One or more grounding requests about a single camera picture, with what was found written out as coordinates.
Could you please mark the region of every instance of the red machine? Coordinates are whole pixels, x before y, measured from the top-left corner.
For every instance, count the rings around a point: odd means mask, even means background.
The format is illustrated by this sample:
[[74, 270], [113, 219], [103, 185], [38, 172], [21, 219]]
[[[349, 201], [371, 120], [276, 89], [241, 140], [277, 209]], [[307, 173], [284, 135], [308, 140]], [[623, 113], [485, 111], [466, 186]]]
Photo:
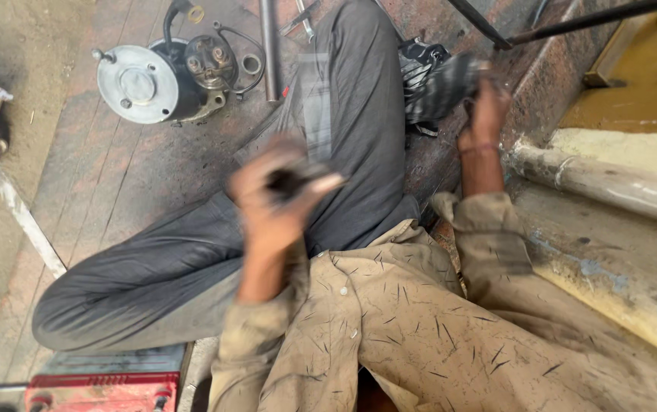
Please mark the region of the red machine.
[[26, 389], [26, 412], [175, 412], [185, 344], [109, 355], [57, 352]]

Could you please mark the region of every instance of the shirt sleeve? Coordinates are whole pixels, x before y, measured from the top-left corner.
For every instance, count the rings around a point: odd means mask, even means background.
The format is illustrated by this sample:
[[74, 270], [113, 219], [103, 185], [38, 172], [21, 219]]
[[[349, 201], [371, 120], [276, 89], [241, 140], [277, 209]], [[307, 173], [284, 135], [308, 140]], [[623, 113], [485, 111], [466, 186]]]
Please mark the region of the shirt sleeve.
[[219, 351], [211, 366], [209, 411], [258, 409], [260, 391], [290, 323], [293, 288], [272, 301], [227, 309]]
[[478, 289], [505, 275], [534, 273], [524, 243], [524, 228], [505, 192], [464, 199], [456, 208], [452, 224], [471, 300], [474, 287]]

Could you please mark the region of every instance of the white pipe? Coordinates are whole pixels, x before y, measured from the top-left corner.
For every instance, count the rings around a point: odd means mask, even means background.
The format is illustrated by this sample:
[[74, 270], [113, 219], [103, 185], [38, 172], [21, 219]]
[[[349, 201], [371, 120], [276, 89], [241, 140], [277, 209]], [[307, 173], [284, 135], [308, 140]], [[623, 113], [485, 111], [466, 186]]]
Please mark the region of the white pipe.
[[656, 173], [520, 143], [509, 160], [533, 182], [657, 219]]

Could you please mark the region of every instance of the white painted line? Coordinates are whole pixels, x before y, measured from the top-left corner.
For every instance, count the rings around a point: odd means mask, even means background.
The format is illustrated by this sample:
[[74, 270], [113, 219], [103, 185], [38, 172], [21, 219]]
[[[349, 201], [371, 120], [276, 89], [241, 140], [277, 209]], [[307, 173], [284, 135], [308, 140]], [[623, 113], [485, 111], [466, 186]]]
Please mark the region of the white painted line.
[[0, 195], [3, 197], [5, 206], [11, 211], [13, 217], [16, 218], [18, 224], [28, 236], [28, 239], [33, 244], [33, 247], [43, 259], [44, 265], [54, 274], [55, 278], [64, 275], [66, 267], [56, 254], [54, 247], [50, 244], [47, 236], [41, 231], [41, 228], [36, 220], [31, 215], [28, 206], [23, 202], [19, 196], [16, 188], [13, 187], [11, 179], [0, 168]]

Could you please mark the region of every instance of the bracelet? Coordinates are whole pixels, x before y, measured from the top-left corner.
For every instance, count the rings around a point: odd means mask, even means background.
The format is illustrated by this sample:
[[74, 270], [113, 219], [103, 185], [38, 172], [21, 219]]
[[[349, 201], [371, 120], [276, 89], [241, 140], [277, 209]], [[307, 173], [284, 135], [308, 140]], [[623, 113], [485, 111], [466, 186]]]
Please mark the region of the bracelet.
[[478, 146], [469, 147], [468, 149], [459, 150], [458, 154], [463, 156], [463, 155], [469, 154], [471, 152], [482, 152], [484, 150], [494, 150], [494, 151], [498, 152], [499, 146], [494, 145], [493, 143], [484, 143], [484, 144], [481, 144], [481, 145], [478, 145]]

